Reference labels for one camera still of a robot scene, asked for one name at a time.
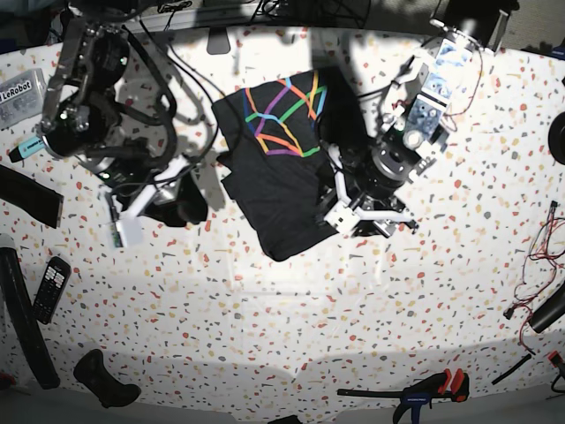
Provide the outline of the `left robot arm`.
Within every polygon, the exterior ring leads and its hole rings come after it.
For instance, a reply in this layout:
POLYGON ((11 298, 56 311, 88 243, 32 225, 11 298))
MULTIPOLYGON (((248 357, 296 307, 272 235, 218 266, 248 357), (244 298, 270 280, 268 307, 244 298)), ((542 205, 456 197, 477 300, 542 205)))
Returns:
POLYGON ((378 104, 377 133, 358 147, 323 142, 334 172, 324 221, 342 234, 391 237, 418 221, 398 191, 433 166, 447 146, 451 104, 473 56, 495 54, 517 1, 440 1, 437 35, 422 42, 378 104))

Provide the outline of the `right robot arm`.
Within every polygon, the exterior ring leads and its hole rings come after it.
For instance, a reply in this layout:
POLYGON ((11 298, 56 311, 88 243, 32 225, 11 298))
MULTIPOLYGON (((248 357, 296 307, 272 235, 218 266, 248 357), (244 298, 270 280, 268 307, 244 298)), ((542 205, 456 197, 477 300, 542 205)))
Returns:
POLYGON ((139 218, 171 228, 199 224, 208 205, 192 172, 204 159, 177 150, 177 101, 127 21, 158 1, 75 1, 37 133, 57 159, 75 156, 105 186, 115 247, 142 240, 139 218), (154 114, 118 102, 115 85, 136 52, 157 86, 154 114))

